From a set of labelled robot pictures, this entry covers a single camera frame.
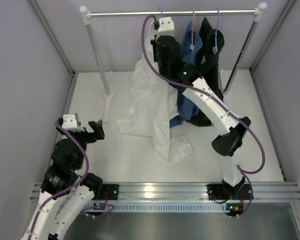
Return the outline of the white shirt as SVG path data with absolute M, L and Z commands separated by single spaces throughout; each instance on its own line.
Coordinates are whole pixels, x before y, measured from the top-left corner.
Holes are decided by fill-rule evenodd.
M 176 163 L 191 155 L 193 148 L 185 135 L 171 136 L 170 121 L 179 114 L 178 93 L 151 70 L 146 58 L 152 56 L 147 44 L 131 77 L 131 107 L 117 124 L 123 134 L 151 139 L 165 161 Z

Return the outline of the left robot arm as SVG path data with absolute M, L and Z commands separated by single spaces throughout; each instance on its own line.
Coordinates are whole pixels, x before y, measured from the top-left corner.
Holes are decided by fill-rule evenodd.
M 65 114 L 55 122 L 65 138 L 54 146 L 23 240 L 62 240 L 83 207 L 103 195 L 103 179 L 89 172 L 86 153 L 88 144 L 105 138 L 103 122 L 88 125 L 92 132 L 81 125 L 77 114 Z

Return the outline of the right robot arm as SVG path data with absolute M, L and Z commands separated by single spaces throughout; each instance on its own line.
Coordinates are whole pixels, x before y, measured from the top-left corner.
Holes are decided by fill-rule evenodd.
M 171 35 L 155 35 L 150 44 L 153 60 L 158 68 L 154 73 L 190 99 L 218 130 L 211 146 L 225 157 L 225 171 L 218 190 L 209 194 L 212 200 L 233 200 L 240 196 L 246 177 L 240 173 L 235 154 L 251 124 L 245 117 L 232 114 L 205 80 L 203 74 L 191 63 L 182 60 L 181 46 Z

